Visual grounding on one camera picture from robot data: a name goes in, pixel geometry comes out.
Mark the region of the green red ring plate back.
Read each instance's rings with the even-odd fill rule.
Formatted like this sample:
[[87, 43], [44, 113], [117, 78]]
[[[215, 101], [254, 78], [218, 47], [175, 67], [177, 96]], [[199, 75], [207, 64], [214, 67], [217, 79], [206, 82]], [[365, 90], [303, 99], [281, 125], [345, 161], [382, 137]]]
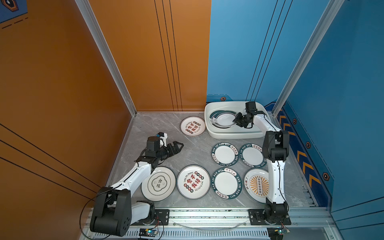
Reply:
[[234, 120], [236, 119], [237, 113], [233, 111], [214, 111], [210, 115], [211, 124], [219, 129], [228, 129], [234, 126], [236, 123]]

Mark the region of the white red text plate back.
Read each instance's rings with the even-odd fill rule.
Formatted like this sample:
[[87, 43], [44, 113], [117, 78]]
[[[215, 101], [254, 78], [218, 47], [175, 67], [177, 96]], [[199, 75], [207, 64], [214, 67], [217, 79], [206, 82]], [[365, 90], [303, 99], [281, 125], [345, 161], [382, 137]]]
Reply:
[[191, 116], [182, 120], [180, 130], [188, 137], [197, 137], [204, 133], [206, 124], [202, 118]]

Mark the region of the white red text plate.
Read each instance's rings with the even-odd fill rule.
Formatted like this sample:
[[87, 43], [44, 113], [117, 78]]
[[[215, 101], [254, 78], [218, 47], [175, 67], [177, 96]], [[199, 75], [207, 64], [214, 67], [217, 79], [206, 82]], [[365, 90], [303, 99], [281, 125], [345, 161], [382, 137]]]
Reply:
[[204, 197], [208, 193], [210, 186], [210, 175], [201, 166], [187, 166], [178, 174], [177, 188], [180, 194], [189, 200], [197, 200]]
[[180, 130], [188, 137], [197, 137], [204, 133], [206, 124], [202, 118], [191, 116], [182, 120]]

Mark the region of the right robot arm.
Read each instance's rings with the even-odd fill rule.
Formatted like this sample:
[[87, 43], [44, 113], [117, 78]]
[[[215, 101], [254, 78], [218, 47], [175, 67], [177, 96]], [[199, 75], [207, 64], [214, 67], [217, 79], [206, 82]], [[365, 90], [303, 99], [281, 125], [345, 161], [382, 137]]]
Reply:
[[289, 133], [275, 126], [260, 111], [246, 115], [237, 113], [233, 122], [243, 128], [248, 128], [248, 125], [257, 126], [264, 134], [262, 154], [267, 161], [270, 183], [266, 203], [270, 208], [284, 207], [288, 211], [284, 190], [284, 171], [289, 156]]

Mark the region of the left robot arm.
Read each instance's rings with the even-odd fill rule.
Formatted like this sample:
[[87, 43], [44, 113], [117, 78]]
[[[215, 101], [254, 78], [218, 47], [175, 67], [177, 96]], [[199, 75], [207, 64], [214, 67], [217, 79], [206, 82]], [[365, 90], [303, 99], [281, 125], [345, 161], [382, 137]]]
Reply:
[[132, 203], [132, 196], [159, 164], [179, 154], [183, 143], [167, 144], [167, 134], [148, 137], [147, 145], [135, 161], [133, 168], [117, 183], [102, 187], [93, 198], [95, 201], [90, 231], [109, 236], [124, 236], [132, 223], [143, 220], [150, 224], [156, 217], [152, 202]]

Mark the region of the white plastic bin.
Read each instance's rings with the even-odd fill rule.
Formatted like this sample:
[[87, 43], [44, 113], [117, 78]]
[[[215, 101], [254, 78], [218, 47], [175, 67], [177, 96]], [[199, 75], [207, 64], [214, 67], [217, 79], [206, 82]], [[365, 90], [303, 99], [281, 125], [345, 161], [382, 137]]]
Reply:
[[209, 135], [215, 139], [255, 139], [263, 138], [265, 135], [254, 125], [251, 129], [241, 128], [234, 125], [228, 129], [220, 129], [214, 127], [211, 123], [210, 116], [215, 111], [233, 111], [236, 114], [246, 113], [246, 101], [230, 101], [230, 102], [212, 102], [205, 106], [205, 123]]

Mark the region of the green rim plate upper right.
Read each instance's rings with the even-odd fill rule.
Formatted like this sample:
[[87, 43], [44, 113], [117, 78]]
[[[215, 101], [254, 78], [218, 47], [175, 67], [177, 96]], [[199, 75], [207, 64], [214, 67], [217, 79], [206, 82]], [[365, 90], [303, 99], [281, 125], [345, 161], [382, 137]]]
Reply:
[[267, 161], [263, 156], [262, 147], [256, 144], [248, 143], [240, 149], [240, 159], [251, 168], [263, 168]]

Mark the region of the green rim plate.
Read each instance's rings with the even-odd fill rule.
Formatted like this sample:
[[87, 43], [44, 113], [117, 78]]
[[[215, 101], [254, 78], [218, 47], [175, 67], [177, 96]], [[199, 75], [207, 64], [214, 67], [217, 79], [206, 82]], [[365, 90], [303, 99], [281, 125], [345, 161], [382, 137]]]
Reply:
[[239, 151], [237, 148], [226, 142], [216, 144], [211, 153], [215, 163], [222, 167], [234, 166], [239, 161]]
[[222, 199], [233, 200], [243, 191], [243, 181], [240, 175], [230, 168], [219, 168], [211, 177], [211, 187]]
[[240, 159], [251, 168], [263, 168], [267, 161], [263, 156], [262, 147], [256, 144], [248, 143], [240, 149]]

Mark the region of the white flower outline plate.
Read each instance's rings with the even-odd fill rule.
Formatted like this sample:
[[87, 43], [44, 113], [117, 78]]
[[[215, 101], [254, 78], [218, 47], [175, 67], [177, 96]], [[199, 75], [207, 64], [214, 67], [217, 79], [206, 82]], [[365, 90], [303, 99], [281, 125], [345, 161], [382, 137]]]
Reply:
[[157, 167], [153, 173], [142, 182], [141, 190], [144, 197], [152, 202], [168, 198], [176, 186], [173, 171], [166, 167]]

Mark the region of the white red text plate front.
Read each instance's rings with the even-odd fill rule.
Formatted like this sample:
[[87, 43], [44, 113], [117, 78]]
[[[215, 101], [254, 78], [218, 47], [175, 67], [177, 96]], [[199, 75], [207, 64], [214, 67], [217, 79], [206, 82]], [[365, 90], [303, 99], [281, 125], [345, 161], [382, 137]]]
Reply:
[[180, 194], [189, 200], [197, 200], [204, 197], [208, 193], [210, 186], [210, 175], [201, 166], [187, 166], [178, 174], [177, 188]]

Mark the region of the green rim plate upper middle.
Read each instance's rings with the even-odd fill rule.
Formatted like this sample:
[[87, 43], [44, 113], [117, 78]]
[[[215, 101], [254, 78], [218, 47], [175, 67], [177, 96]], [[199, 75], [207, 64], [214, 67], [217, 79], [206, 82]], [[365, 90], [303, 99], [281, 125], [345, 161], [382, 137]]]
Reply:
[[211, 153], [215, 163], [222, 167], [234, 166], [239, 161], [239, 151], [237, 148], [226, 142], [216, 144]]

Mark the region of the orange sunburst plate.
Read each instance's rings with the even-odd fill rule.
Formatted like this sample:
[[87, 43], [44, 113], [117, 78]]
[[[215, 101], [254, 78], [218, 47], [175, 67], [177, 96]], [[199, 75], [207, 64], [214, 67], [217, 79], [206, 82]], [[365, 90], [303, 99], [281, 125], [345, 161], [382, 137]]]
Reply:
[[262, 204], [266, 203], [266, 199], [270, 190], [269, 173], [263, 169], [251, 169], [244, 177], [244, 184], [247, 193]]

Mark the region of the green rim plate front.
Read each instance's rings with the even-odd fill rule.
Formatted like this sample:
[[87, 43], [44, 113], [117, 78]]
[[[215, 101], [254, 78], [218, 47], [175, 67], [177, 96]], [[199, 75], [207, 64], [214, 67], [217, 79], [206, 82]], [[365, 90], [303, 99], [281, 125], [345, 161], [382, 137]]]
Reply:
[[219, 168], [211, 177], [211, 187], [222, 199], [233, 200], [243, 191], [243, 181], [240, 175], [230, 168]]

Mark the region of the green circuit board left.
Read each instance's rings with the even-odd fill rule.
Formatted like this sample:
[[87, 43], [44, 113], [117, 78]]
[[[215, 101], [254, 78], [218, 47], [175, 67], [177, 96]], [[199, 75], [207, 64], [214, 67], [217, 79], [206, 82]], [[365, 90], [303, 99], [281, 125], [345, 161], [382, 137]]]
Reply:
[[155, 239], [159, 235], [157, 229], [140, 229], [139, 230], [139, 239]]

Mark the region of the circuit board right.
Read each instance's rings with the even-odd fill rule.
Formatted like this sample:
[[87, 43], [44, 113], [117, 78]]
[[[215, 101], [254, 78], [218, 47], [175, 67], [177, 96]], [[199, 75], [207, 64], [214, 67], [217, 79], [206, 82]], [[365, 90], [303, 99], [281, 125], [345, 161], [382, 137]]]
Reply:
[[285, 234], [289, 234], [291, 231], [287, 228], [267, 228], [268, 236], [271, 240], [283, 240]]

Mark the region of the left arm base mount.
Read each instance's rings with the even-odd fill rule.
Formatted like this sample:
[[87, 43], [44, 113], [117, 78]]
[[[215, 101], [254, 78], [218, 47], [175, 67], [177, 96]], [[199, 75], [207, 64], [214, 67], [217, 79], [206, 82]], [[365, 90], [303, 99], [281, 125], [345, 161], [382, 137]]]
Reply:
[[158, 222], [160, 226], [167, 226], [169, 224], [170, 210], [169, 209], [155, 209], [155, 212], [148, 218], [132, 223], [132, 226], [155, 226]]

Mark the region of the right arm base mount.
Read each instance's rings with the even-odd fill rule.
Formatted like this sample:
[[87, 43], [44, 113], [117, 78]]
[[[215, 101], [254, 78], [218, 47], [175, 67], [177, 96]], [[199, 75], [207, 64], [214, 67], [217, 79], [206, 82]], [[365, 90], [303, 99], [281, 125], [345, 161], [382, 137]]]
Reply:
[[249, 219], [251, 225], [285, 225], [292, 224], [287, 210], [283, 209], [249, 209]]

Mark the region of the aluminium front rail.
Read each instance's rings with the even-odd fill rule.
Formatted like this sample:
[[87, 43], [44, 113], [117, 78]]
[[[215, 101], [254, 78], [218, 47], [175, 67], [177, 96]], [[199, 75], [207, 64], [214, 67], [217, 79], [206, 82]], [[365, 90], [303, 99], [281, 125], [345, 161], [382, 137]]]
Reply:
[[[250, 208], [157, 208], [156, 214], [167, 227], [186, 228], [251, 228], [253, 226], [280, 227], [280, 223], [267, 224], [262, 215], [255, 216], [256, 209]], [[283, 222], [288, 228], [335, 227], [326, 208], [293, 207]]]

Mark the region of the aluminium corner post left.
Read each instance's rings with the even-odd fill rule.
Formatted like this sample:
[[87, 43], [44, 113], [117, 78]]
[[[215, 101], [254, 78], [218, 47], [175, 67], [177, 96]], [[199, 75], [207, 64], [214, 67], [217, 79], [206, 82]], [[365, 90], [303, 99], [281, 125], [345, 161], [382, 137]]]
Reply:
[[125, 81], [121, 75], [121, 72], [118, 68], [118, 65], [113, 57], [113, 54], [110, 50], [110, 47], [107, 43], [107, 40], [103, 34], [103, 31], [99, 25], [99, 22], [96, 18], [96, 15], [92, 9], [92, 6], [89, 1], [86, 0], [75, 0], [78, 9], [99, 49], [100, 54], [103, 57], [103, 60], [110, 71], [111, 76], [130, 112], [130, 114], [135, 117], [137, 115], [137, 109], [133, 103], [131, 95], [127, 89]]

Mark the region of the aluminium corner post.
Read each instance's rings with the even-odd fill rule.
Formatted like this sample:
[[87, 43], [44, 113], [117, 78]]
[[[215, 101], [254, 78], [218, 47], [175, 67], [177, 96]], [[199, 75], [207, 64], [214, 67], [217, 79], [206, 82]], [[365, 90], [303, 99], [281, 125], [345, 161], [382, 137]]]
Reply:
[[103, 57], [103, 60], [110, 71], [111, 76], [130, 112], [130, 114], [135, 117], [137, 115], [137, 109], [133, 103], [131, 95], [127, 89], [125, 81], [121, 75], [121, 72], [118, 68], [118, 65], [113, 57], [113, 54], [110, 50], [110, 47], [107, 43], [107, 40], [103, 34], [103, 31], [99, 25], [99, 22], [96, 18], [96, 15], [92, 9], [92, 6], [89, 1], [86, 0], [75, 0], [78, 9], [99, 49], [100, 54]]
[[274, 117], [277, 117], [280, 110], [282, 110], [284, 103], [287, 101], [289, 95], [300, 79], [303, 71], [311, 60], [313, 54], [321, 43], [323, 37], [325, 36], [344, 2], [344, 0], [331, 0], [328, 2], [298, 62], [296, 63], [291, 75], [289, 76], [276, 101], [276, 104], [272, 110], [272, 115]]

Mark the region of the aluminium corner post right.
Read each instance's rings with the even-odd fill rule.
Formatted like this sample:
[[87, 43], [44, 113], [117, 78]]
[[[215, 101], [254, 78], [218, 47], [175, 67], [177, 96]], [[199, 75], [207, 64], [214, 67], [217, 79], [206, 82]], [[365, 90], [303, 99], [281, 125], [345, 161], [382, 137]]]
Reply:
[[277, 117], [280, 110], [282, 110], [284, 103], [287, 101], [289, 95], [300, 79], [303, 71], [311, 60], [313, 54], [321, 43], [323, 37], [325, 36], [344, 2], [344, 0], [331, 0], [328, 2], [298, 62], [296, 63], [291, 75], [289, 76], [276, 101], [276, 104], [272, 110], [272, 115], [274, 117]]

